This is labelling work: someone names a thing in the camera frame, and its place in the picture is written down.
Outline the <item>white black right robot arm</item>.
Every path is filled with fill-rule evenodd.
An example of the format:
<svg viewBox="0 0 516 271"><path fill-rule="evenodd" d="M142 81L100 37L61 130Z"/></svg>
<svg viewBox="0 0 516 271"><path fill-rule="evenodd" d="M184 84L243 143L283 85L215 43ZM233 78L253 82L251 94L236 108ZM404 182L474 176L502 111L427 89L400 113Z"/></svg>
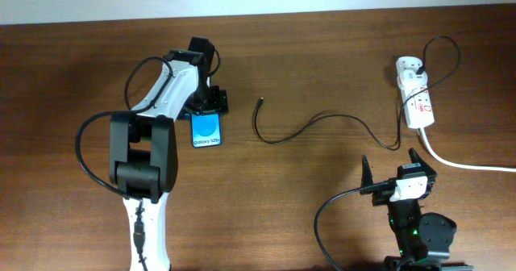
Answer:
<svg viewBox="0 0 516 271"><path fill-rule="evenodd" d="M370 194L374 206L387 206L399 249L398 256L384 259L383 270L473 270L472 265L446 262L457 225L444 215L422 213L419 202L431 193L437 172L414 149L409 156L410 163L399 166L396 177L378 183L373 181L367 157L362 157L360 194Z"/></svg>

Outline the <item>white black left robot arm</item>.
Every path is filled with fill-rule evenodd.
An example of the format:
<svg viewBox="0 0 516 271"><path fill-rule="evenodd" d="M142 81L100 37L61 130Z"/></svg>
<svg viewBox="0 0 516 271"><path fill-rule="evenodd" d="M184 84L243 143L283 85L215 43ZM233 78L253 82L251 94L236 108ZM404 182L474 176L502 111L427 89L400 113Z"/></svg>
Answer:
<svg viewBox="0 0 516 271"><path fill-rule="evenodd" d="M193 144L221 142L225 90L211 85L215 46L194 37L186 50L160 58L162 71L148 94L110 119L110 182L121 191L131 233L132 270L169 270L166 203L178 173L175 123L188 120Z"/></svg>

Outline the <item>blue Galaxy smartphone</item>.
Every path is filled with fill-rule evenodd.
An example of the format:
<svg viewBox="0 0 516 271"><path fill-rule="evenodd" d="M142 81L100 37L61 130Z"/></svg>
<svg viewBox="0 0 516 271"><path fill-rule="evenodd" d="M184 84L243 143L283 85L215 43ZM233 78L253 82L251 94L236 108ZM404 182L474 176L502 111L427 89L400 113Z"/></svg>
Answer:
<svg viewBox="0 0 516 271"><path fill-rule="evenodd" d="M191 130L195 148L219 146L222 143L219 114L193 115Z"/></svg>

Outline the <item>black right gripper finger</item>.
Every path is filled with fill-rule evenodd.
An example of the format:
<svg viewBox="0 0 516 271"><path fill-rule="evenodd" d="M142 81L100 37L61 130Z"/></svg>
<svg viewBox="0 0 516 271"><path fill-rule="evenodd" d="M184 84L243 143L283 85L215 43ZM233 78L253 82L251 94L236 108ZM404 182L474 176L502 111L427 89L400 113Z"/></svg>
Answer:
<svg viewBox="0 0 516 271"><path fill-rule="evenodd" d="M362 156L361 164L362 164L362 176L361 176L360 186L362 188L368 188L373 185L373 179L372 179L372 171L370 169L368 159L365 155Z"/></svg>
<svg viewBox="0 0 516 271"><path fill-rule="evenodd" d="M409 151L409 156L410 156L410 160L411 160L411 163L412 164L420 164L420 166L423 168L423 169L430 169L431 167L420 157L419 154L417 154L417 152L415 151L414 148L410 148Z"/></svg>

